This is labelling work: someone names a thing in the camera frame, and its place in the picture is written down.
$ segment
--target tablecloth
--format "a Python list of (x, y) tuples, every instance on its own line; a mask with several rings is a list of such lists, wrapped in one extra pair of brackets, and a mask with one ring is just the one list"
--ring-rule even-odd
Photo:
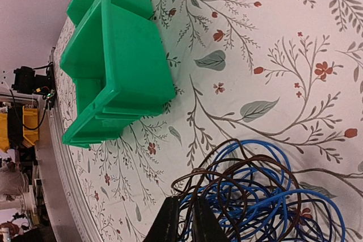
[[(70, 147), (103, 240), (142, 241), (171, 182), (231, 137), (281, 147), (300, 184), (337, 203), (347, 239), (361, 240), (363, 0), (152, 2), (176, 99), (118, 140)], [(65, 129), (77, 105), (59, 63), (73, 32), (68, 19), (54, 53)]]

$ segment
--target floral pattern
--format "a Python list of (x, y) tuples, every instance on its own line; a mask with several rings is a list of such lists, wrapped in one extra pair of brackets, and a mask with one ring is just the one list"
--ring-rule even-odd
[[(117, 140), (69, 147), (103, 240), (142, 241), (173, 194), (171, 181), (231, 137), (280, 146), (302, 188), (334, 198), (347, 240), (362, 240), (363, 0), (153, 5), (177, 98)], [(77, 118), (77, 104), (59, 63), (73, 32), (67, 20), (54, 53), (65, 129)], [(303, 209), (300, 223), (313, 217), (324, 225), (314, 205)]]

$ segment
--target tangled wire bundle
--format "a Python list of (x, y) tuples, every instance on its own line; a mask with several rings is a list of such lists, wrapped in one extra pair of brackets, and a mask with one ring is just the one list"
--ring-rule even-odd
[[(263, 147), (268, 155), (248, 157), (243, 146), (249, 144)], [(193, 184), (194, 177), (199, 179)], [(287, 156), (267, 142), (225, 141), (192, 173), (175, 180), (172, 187), (180, 197), (179, 241), (189, 241), (192, 206), (198, 196), (208, 201), (232, 242), (345, 239), (343, 217), (337, 206), (323, 194), (301, 189)]]

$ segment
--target stacked green bin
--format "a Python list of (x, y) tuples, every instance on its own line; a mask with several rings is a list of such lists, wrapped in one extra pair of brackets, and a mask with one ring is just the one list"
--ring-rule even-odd
[(77, 26), (61, 60), (73, 80), (78, 117), (63, 143), (116, 139), (142, 116), (156, 116), (175, 91), (150, 0), (73, 0)]

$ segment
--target yellow bin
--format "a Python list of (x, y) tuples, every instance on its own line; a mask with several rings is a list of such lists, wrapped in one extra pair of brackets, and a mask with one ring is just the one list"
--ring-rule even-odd
[(10, 148), (9, 139), (7, 137), (7, 113), (0, 113), (0, 149), (7, 152)]
[[(35, 128), (38, 126), (38, 109), (27, 109), (23, 106), (23, 123), (28, 128)], [(25, 146), (34, 146), (36, 141), (39, 140), (39, 129), (27, 130), (23, 127), (23, 144)]]

